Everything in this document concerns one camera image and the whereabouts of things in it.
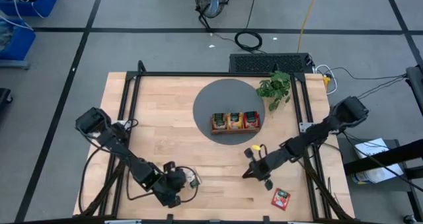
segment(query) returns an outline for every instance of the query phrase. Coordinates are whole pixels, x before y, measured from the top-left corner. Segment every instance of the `gray circular mat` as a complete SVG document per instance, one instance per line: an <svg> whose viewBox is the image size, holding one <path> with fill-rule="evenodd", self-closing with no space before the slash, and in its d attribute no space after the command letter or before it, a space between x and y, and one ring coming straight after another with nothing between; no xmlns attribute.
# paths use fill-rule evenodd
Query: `gray circular mat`
<svg viewBox="0 0 423 224"><path fill-rule="evenodd" d="M194 101L194 120L210 140L224 145L237 145L253 138L255 133L212 135L210 121L214 113L257 111L260 127L264 122L264 104L256 89L236 79L221 79L204 87Z"/></svg>

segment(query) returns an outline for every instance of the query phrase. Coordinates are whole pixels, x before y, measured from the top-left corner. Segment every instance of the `blue bin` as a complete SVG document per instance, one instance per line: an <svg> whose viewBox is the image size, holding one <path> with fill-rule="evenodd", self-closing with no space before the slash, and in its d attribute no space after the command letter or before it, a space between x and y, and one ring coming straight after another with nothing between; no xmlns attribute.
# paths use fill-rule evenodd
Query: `blue bin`
<svg viewBox="0 0 423 224"><path fill-rule="evenodd" d="M22 20L10 20L16 24L26 26ZM0 59L24 60L35 39L35 33L29 29L17 27L11 41L0 51Z"/></svg>
<svg viewBox="0 0 423 224"><path fill-rule="evenodd" d="M17 0L17 6L21 16L39 17L37 14L38 12L41 16L47 17L52 12L56 1L57 0L37 0L34 2L34 6L32 6L31 2L21 2ZM8 16L18 16L13 0L0 1L0 10Z"/></svg>

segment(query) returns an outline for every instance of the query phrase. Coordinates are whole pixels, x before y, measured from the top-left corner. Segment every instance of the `black cable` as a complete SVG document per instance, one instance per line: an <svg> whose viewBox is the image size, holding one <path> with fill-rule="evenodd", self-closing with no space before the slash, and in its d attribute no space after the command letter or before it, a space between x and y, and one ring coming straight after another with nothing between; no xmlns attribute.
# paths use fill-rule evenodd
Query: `black cable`
<svg viewBox="0 0 423 224"><path fill-rule="evenodd" d="M350 143L350 145L359 153L361 153L362 155L369 157L373 162L375 162L377 165L379 165L380 167L388 170L389 172L391 172L392 174L394 174L396 177L400 178L402 181L406 182L407 184L410 184L412 187L416 188L417 190L423 192L423 188L409 182L407 179L401 177L401 175L397 174L395 171L391 170L390 168L386 167L385 165L383 165L382 163L380 163L377 159L373 158L370 155L367 155L366 153L360 151L359 149L357 149L357 147L350 141L350 138L344 133L347 141Z"/></svg>
<svg viewBox="0 0 423 224"><path fill-rule="evenodd" d="M367 96L369 96L369 95L373 94L373 92L374 92L374 93L376 93L376 92L377 92L377 91L379 91L380 89L383 89L383 88L389 87L389 86L391 86L391 85L393 85L393 84L395 84L395 83L397 83L397 82L399 82L399 81L402 81L402 80L404 79L404 76L405 76L405 75L403 75L402 77L397 77L397 78L395 78L395 79L393 79L393 80L390 80L390 81L388 81L388 82L386 82L386 83L382 83L382 84L380 84L380 85L378 85L378 86L376 86L376 87L374 87L374 88L372 88L372 89L370 89L370 90L368 90L368 91L366 91L366 92L364 92L364 93L362 93L362 94L358 95L358 96L357 96L357 98L358 98L358 99L365 98L365 97L367 97Z"/></svg>
<svg viewBox="0 0 423 224"><path fill-rule="evenodd" d="M262 159L262 147L264 147L264 154L267 155L267 146L265 144L260 145L260 149L258 150L258 156Z"/></svg>
<svg viewBox="0 0 423 224"><path fill-rule="evenodd" d="M254 36L255 38L257 38L257 40L258 40L258 44L257 45L255 45L255 46L247 46L247 45L244 45L244 44L241 44L239 41L238 41L238 37L240 36L240 35L242 35L242 34L249 34L249 35L251 35L251 36ZM255 51L255 50L259 50L261 47L262 47L262 45L263 45L263 39L262 39L262 37L260 36L260 34L259 33L257 33L257 32L251 32L251 31L247 31L247 30L244 30L244 31L242 31L242 32L238 32L238 33L236 33L236 35L235 35L235 43L236 43L236 45L238 45L241 49L243 49L244 51L246 51L246 52L253 52L253 51Z"/></svg>
<svg viewBox="0 0 423 224"><path fill-rule="evenodd" d="M252 31L248 31L247 30L247 28L249 27L249 24L250 24L251 13L252 13L252 9L254 7L254 2L255 1L256 0L252 0L251 8L250 8L250 13L249 13L249 19L247 21L247 25L245 26L244 30L242 30L241 32L236 33L235 40L232 40L232 39L229 39L229 38L224 38L224 37L220 36L217 33L214 33L214 34L216 36L218 36L219 38L221 38L222 40L228 40L228 41L232 41L232 42L236 43L236 45L238 45L242 50L244 50L246 52L250 52L250 53L254 54L254 51L258 51L258 52L261 52L263 54L267 54L266 52L260 50L260 48L263 45L263 38L260 36L260 34L257 33L257 32L252 32ZM251 36L254 36L258 40L258 44L255 45L255 46L248 46L248 45L244 45L244 44L240 43L239 40L238 40L238 37L240 35L242 35L242 34L249 34Z"/></svg>
<svg viewBox="0 0 423 224"><path fill-rule="evenodd" d="M330 183L330 177L328 177L328 190L329 190L330 194L332 195L332 184ZM336 193L334 192L333 195L335 196L335 201L339 205L339 201L338 201L338 197L336 197Z"/></svg>
<svg viewBox="0 0 423 224"><path fill-rule="evenodd" d="M131 198L130 197L130 185L129 185L129 182L130 182L130 173L131 173L131 167L129 165L128 174L126 175L126 197L129 200L134 201L134 200L136 200L138 198L144 198L144 197L150 196L151 194L154 194L153 192L150 192L150 193L138 195L138 196L135 196L135 197Z"/></svg>
<svg viewBox="0 0 423 224"><path fill-rule="evenodd" d="M353 78L353 79L357 79L357 80L376 80L376 79L393 79L393 78L398 78L398 77L402 77L402 76L404 76L405 74L402 74L402 75L396 75L396 76L386 76L386 77L375 77L375 78L357 78L357 77L354 77L346 68L344 68L344 67L336 67L336 68L333 68L333 69L330 69L331 71L334 71L334 70L337 70L337 69L342 69L342 70L344 70L345 72L347 72L347 74L351 77L351 78Z"/></svg>
<svg viewBox="0 0 423 224"><path fill-rule="evenodd" d="M366 94L365 96L360 97L360 99L366 98L367 96L372 95L372 94L376 93L377 91L379 91L379 90L381 90L381 89L384 89L384 88L390 87L391 85L393 85L393 84L395 84L395 83L401 82L401 81L403 81L404 79L405 79L405 78L400 78L400 80L394 81L394 82L392 82L392 83L391 83L391 84L389 84L389 85L385 85L385 86L383 86L383 87L381 87L381 88L379 88L379 89L377 89L377 90L375 90L375 91L371 91L370 93Z"/></svg>
<svg viewBox="0 0 423 224"><path fill-rule="evenodd" d="M372 147L372 148L374 148L374 147L382 147L382 148L387 148L387 149L389 149L389 148L388 148L388 147L386 147L386 146L379 145L379 144L376 144L376 143L372 143L372 142L368 142L368 141L364 141L364 140L362 140L362 139L359 139L359 138L357 138L357 137L355 137L355 136L353 136L353 135L351 135L351 134L349 134L349 133L346 133L345 131L344 131L343 133L344 133L344 135L347 135L347 136L349 136L350 138L352 138L352 139L354 139L354 140L356 140L356 141L359 141L359 142L363 143L363 145L365 145L365 146Z"/></svg>
<svg viewBox="0 0 423 224"><path fill-rule="evenodd" d="M81 185L79 187L79 195L78 195L78 208L79 208L79 213L83 212L83 207L82 207L82 191L84 190L84 181L85 181L85 173L87 171L87 167L88 164L90 163L91 159L94 157L95 154L97 154L97 152L101 151L100 148L97 148L87 159L87 162L85 163L84 169L82 171L82 178L81 178Z"/></svg>
<svg viewBox="0 0 423 224"><path fill-rule="evenodd" d="M343 157L342 157L342 153L341 153L341 150L339 149L339 148L337 148L336 146L334 146L334 145L331 145L331 144L328 144L328 143L322 143L322 144L320 144L320 145L318 145L317 146L317 149L320 149L320 147L322 146L322 145L326 145L327 147L330 147L330 148L332 148L332 149L336 149L337 151L339 151L339 153L341 154L341 159L343 159ZM310 157L309 157L309 159L311 159L311 158L313 158L315 156L315 154L312 154L312 155L310 155Z"/></svg>
<svg viewBox="0 0 423 224"><path fill-rule="evenodd" d="M185 166L179 166L179 167L175 167L175 168L186 168L186 169L188 169L188 170L190 170L191 172L192 172L192 174L194 174L194 176L195 176L195 179L199 182L200 180L198 179L198 177L197 177L197 173L192 169L192 168L190 168L190 167L185 167ZM187 203L187 202L190 202L190 201L192 201L196 196L197 196L197 193L198 193L198 186L199 186L200 184L198 184L197 185L197 187L196 187L196 191L194 192L194 195L190 198L190 199L188 199L188 200L182 200L182 201L180 201L181 203Z"/></svg>
<svg viewBox="0 0 423 224"><path fill-rule="evenodd" d="M252 3L251 3L251 8L250 8L250 15L249 15L249 19L248 19L248 21L247 21L247 25L245 26L245 29L244 30L246 30L248 27L249 27L249 24L250 24L250 19L251 19L251 13L252 13L252 8L254 7L254 2L255 2L256 0L252 0Z"/></svg>
<svg viewBox="0 0 423 224"><path fill-rule="evenodd" d="M124 127L125 127L125 126L126 126L126 124L128 124L129 122L136 122L136 123L135 123L135 124L132 124L132 123L131 123L131 126L130 126L130 127L128 127L128 128L126 128L126 131L131 130L132 128L134 128L134 127L138 126L138 124L139 124L138 120L136 120L135 118L132 118L132 119L129 119L128 121L126 121L126 122L125 122Z"/></svg>
<svg viewBox="0 0 423 224"><path fill-rule="evenodd" d="M99 150L101 150L101 151L104 151L104 152L107 152L107 153L109 153L109 154L111 154L111 155L121 155L121 156L124 156L123 154L121 154L121 153L117 153L117 152L111 152L111 151L109 151L109 150L107 150L107 149L105 149L105 148L103 148L103 147L101 147L101 146L98 146L96 143L94 143L94 142L92 142L91 140L90 140L90 137L89 136L86 136L86 135L84 135L84 134L82 134L82 136L92 145L92 146L94 146L94 147L96 147L97 149L99 149Z"/></svg>

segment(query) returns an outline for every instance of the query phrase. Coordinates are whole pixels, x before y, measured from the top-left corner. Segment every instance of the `concrete floor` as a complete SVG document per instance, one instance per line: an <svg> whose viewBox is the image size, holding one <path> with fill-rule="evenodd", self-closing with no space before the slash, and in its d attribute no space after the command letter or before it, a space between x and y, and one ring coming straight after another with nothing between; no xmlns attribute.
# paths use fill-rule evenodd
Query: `concrete floor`
<svg viewBox="0 0 423 224"><path fill-rule="evenodd" d="M26 221L71 217L89 149L74 122L90 107L100 105L108 72L135 70L139 59L149 71L227 71L229 54L243 53L234 43L208 33L178 33L177 28L202 27L194 0L100 0L95 19L90 21L95 1L58 0L50 17L27 19L39 28L27 55L32 67L28 71L0 69L0 87L12 89L15 98L0 123L0 223L15 220L72 64L77 65L71 71L75 78ZM231 0L221 15L210 20L211 26L223 32L224 28L244 28L251 1ZM408 29L423 30L421 0L395 2ZM299 29L309 3L256 0L249 27ZM86 26L108 32L88 33ZM117 33L110 28L170 29L167 33ZM301 52L310 53L317 65L345 67L357 77L382 77L399 75L417 64L389 0L316 0L306 28L323 30L305 34L301 44ZM368 30L384 31L369 34ZM295 52L298 36L262 34L261 50ZM412 39L423 50L423 36ZM254 43L251 38L243 40ZM75 59L81 46L82 56ZM331 104L384 82L353 80L343 71L336 71L335 76L339 88L329 96ZM397 83L363 102L371 113L365 123L349 131L352 135L398 139L402 144L422 138L423 118L406 83ZM421 165L421 161L411 163ZM400 223L403 215L412 213L402 192L352 193L352 201L356 216L364 221Z"/></svg>

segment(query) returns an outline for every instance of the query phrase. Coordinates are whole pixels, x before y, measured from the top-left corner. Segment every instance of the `wooden tray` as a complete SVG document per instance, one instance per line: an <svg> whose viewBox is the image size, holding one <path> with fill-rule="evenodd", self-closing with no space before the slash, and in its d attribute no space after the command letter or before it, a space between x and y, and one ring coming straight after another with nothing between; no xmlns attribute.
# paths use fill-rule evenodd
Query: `wooden tray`
<svg viewBox="0 0 423 224"><path fill-rule="evenodd" d="M210 118L211 122L211 134L241 134L241 133L257 133L260 131L260 128L243 128L243 129L222 129L215 130L213 129L213 118Z"/></svg>

